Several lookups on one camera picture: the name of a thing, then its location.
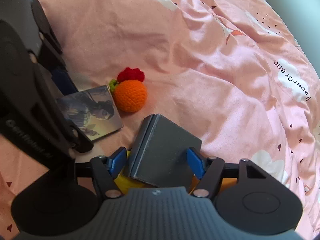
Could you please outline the dark grey jewelry box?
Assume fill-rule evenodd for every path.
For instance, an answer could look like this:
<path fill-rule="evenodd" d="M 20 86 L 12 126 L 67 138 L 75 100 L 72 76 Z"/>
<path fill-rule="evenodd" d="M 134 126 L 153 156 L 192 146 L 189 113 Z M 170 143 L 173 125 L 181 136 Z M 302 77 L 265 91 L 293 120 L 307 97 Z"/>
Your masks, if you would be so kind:
<path fill-rule="evenodd" d="M 160 114 L 144 118 L 132 145 L 124 174 L 155 187 L 189 189 L 193 172 L 187 149 L 201 149 L 202 140 Z"/>

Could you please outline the orange cardboard box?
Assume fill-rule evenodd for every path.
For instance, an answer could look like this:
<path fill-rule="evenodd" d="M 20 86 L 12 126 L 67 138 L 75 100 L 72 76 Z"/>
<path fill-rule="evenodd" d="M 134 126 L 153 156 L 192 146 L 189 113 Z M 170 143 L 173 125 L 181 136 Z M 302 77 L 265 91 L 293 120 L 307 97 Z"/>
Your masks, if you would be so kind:
<path fill-rule="evenodd" d="M 192 192 L 195 190 L 195 187 L 198 185 L 198 183 L 199 183 L 199 180 L 195 176 L 193 176 L 189 194 L 192 194 Z M 220 186 L 220 189 L 218 190 L 218 193 L 224 191 L 225 189 L 227 189 L 231 186 L 236 185 L 236 183 L 237 183 L 236 178 L 223 178 L 222 184 Z"/>

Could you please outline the yellow tape measure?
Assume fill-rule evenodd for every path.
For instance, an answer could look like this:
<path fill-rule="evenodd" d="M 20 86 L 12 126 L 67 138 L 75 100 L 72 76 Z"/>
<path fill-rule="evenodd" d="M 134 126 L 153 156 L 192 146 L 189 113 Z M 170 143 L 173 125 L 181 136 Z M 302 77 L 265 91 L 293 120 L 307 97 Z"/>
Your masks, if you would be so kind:
<path fill-rule="evenodd" d="M 126 150 L 127 159 L 130 156 L 131 151 Z M 114 180 L 117 187 L 119 187 L 120 191 L 126 195 L 129 191 L 129 189 L 132 188 L 150 188 L 155 187 L 146 183 L 143 183 L 141 181 L 126 177 L 123 175 L 123 170 L 120 172 L 120 174 L 117 176 L 117 178 Z M 189 193 L 195 189 L 196 185 L 199 183 L 199 180 L 193 175 L 193 179 L 191 181 L 191 185 L 189 189 L 187 190 Z"/>

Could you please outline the picture card box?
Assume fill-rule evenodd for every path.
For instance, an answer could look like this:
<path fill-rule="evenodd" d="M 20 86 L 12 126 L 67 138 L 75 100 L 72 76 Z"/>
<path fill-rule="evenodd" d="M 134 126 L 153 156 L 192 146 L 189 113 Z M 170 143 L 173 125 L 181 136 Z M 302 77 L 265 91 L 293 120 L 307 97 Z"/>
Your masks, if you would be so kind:
<path fill-rule="evenodd" d="M 123 127 L 108 86 L 83 90 L 57 99 L 63 116 L 95 141 Z"/>

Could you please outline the orange crochet fruit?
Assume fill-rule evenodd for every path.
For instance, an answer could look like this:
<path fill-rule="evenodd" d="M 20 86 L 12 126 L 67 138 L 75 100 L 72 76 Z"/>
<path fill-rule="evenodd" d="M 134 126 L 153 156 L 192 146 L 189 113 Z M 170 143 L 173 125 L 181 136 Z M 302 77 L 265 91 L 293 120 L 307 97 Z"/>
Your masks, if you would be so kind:
<path fill-rule="evenodd" d="M 108 85 L 117 108 L 122 112 L 136 113 L 144 107 L 148 92 L 141 81 L 126 80 L 119 83 L 112 79 Z"/>

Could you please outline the red crochet flower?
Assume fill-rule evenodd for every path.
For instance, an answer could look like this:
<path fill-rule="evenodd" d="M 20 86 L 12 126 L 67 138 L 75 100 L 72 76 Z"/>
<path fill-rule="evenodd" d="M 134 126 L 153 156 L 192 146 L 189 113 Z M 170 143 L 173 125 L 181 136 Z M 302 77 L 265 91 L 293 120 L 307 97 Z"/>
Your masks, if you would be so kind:
<path fill-rule="evenodd" d="M 117 81 L 119 83 L 129 80 L 138 80 L 143 82 L 145 80 L 145 74 L 139 68 L 129 68 L 126 67 L 117 76 Z"/>

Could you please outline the pink printed duvet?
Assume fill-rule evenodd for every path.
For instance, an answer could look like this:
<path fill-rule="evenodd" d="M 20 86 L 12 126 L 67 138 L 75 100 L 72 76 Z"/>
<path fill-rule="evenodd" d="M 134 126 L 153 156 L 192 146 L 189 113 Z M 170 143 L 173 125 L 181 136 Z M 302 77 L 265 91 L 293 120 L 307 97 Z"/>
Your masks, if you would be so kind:
<path fill-rule="evenodd" d="M 129 67 L 148 97 L 136 113 L 114 101 L 123 127 L 72 166 L 47 168 L 1 134 L 1 239 L 319 239 L 319 77 L 265 0 L 39 2 L 77 92 Z M 98 198 L 75 164 L 131 150 L 152 114 L 239 164 L 236 185 Z"/>

